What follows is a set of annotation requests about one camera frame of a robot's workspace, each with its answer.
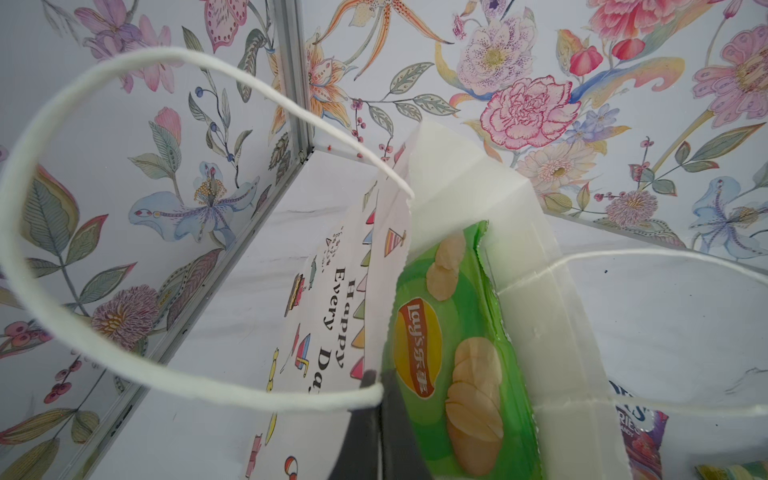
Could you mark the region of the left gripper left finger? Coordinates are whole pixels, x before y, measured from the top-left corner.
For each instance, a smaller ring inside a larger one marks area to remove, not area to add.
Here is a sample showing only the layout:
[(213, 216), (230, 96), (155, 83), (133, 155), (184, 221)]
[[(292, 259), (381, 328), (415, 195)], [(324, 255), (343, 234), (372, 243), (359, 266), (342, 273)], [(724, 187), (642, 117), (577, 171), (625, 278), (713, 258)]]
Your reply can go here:
[(354, 410), (328, 478), (330, 480), (376, 480), (380, 454), (380, 407)]

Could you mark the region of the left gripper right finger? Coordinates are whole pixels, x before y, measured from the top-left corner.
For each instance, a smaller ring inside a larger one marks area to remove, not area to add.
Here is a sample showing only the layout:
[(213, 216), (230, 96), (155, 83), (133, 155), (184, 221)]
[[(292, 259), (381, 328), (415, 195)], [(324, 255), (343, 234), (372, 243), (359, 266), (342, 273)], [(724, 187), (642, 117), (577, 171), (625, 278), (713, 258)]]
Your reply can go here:
[(394, 370), (382, 373), (381, 456), (386, 480), (432, 480), (422, 457)]

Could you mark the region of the white paper gift bag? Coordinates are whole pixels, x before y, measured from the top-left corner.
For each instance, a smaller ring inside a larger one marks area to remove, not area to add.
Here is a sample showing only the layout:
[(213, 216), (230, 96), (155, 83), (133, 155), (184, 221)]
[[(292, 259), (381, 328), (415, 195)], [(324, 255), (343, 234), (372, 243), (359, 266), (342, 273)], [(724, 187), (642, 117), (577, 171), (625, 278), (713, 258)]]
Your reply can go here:
[(349, 134), (302, 158), (264, 66), (229, 52), (1, 56), (1, 474), (320, 479), (351, 416), (254, 393), (328, 393), (382, 368), (403, 267), (482, 240), (551, 479), (631, 475), (610, 395), (668, 421), (666, 479), (767, 457), (767, 263), (556, 233), (531, 181), (425, 119), (385, 170)]

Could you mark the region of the green Lays chips bag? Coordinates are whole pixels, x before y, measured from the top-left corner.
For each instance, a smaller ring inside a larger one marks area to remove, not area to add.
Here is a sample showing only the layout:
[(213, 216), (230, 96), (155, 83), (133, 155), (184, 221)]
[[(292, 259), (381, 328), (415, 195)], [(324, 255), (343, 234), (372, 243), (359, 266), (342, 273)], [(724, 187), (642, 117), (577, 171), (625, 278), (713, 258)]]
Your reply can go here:
[(542, 479), (537, 427), (479, 221), (405, 266), (382, 373), (394, 370), (433, 479)]

